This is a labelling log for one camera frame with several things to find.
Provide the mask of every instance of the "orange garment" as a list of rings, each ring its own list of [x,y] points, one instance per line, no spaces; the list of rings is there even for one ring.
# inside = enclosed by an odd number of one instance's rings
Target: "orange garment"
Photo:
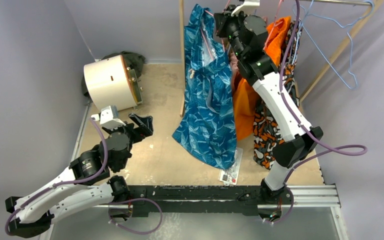
[[[265,52],[270,56],[276,66],[281,63],[282,45],[288,34],[291,17],[283,17],[276,21],[273,33],[267,42]],[[267,27],[270,32],[273,23]],[[254,116],[256,112],[257,101],[260,99],[252,86],[245,78],[237,73],[233,79],[233,114],[236,127],[236,137],[240,141],[253,133]]]

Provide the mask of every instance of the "black and orange patterned garment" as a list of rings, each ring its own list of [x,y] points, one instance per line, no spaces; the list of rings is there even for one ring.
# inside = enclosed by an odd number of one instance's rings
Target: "black and orange patterned garment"
[[[283,59],[285,54],[286,46],[288,41],[291,38],[291,33],[294,28],[295,22],[290,23],[289,31],[285,38],[285,41],[282,46],[282,55],[280,59]],[[289,51],[287,54],[286,64],[285,64],[285,80],[283,80],[283,85],[285,86],[286,91],[291,96],[293,102],[297,107],[300,105],[300,100],[297,97],[296,84],[294,78],[294,69],[297,64],[297,58],[294,58],[294,51],[298,49],[295,47],[297,44],[299,46],[299,40],[297,42],[297,36],[300,35],[299,28],[296,30],[295,41],[293,42],[291,48],[292,52]],[[255,109],[254,117],[254,160],[265,167],[266,169],[271,169],[275,161],[273,157],[273,148],[278,144],[284,143],[282,138],[281,131],[278,127],[276,120],[273,118],[272,113],[267,108],[263,100],[259,100]]]

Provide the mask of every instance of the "metal frame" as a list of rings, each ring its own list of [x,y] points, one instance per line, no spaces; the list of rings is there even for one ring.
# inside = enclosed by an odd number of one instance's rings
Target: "metal frame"
[[[339,0],[314,0],[315,3],[325,3],[325,4],[345,4],[345,5],[353,5],[353,6],[367,6],[370,7],[371,4],[369,2],[362,2],[362,1],[339,1]]]
[[[83,120],[80,124],[78,135],[75,141],[71,161],[80,155],[80,148],[84,137],[85,126],[93,103],[88,103],[84,111]],[[289,186],[294,196],[294,208],[330,208],[332,217],[336,227],[339,240],[348,240],[347,228],[345,226],[344,218],[341,213],[341,203],[335,185],[318,185],[318,186]],[[112,208],[112,209],[125,209],[126,205],[108,205],[102,204],[94,208]],[[276,205],[258,205],[259,209],[276,208]],[[52,224],[48,231],[42,233],[38,240],[50,240],[54,225]]]

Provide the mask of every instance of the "blue patterned garment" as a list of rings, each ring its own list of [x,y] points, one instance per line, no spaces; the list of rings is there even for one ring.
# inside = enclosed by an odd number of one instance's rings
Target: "blue patterned garment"
[[[198,4],[184,27],[185,113],[173,138],[202,162],[228,169],[235,162],[236,129],[228,55],[214,41],[214,18]]]

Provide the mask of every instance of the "beige floor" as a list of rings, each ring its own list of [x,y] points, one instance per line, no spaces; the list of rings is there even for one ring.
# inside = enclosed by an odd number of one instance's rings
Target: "beige floor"
[[[119,118],[129,122],[127,115],[131,112],[153,116],[154,135],[133,145],[133,157],[128,160],[126,169],[117,173],[126,178],[128,185],[222,185],[218,180],[219,169],[197,160],[172,138],[182,120],[179,117],[184,89],[181,76],[180,64],[145,65],[140,77],[143,104],[137,110],[119,112]],[[90,114],[96,113],[99,110],[93,105]],[[99,142],[95,129],[87,124],[80,151],[87,151]],[[259,185],[269,171],[253,160],[253,136],[240,141],[238,147],[243,149],[243,156],[237,184]],[[323,185],[317,159],[298,168],[288,183]]]

